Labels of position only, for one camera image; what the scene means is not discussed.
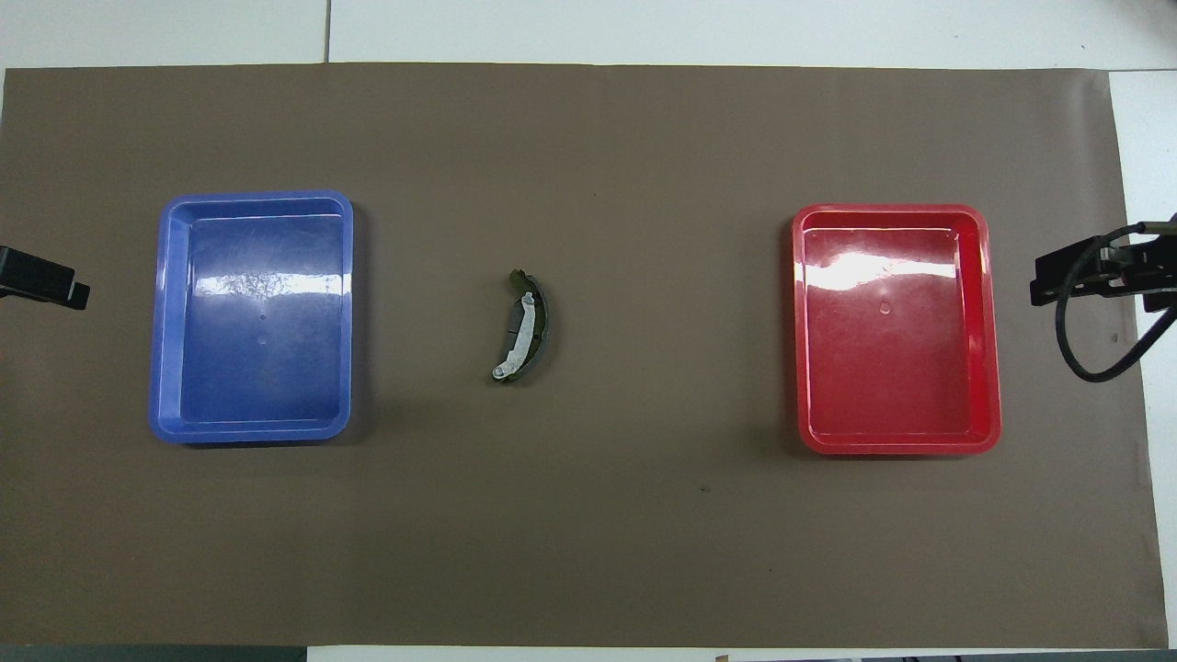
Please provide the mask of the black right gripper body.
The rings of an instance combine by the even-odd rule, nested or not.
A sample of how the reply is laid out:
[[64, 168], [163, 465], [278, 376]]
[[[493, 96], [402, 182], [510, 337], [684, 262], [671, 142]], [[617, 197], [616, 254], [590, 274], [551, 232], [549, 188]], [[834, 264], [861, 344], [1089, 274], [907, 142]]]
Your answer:
[[1163, 313], [1176, 305], [1176, 218], [1143, 226], [1150, 240], [1102, 250], [1102, 271], [1111, 276], [1102, 297], [1139, 296], [1148, 313]]

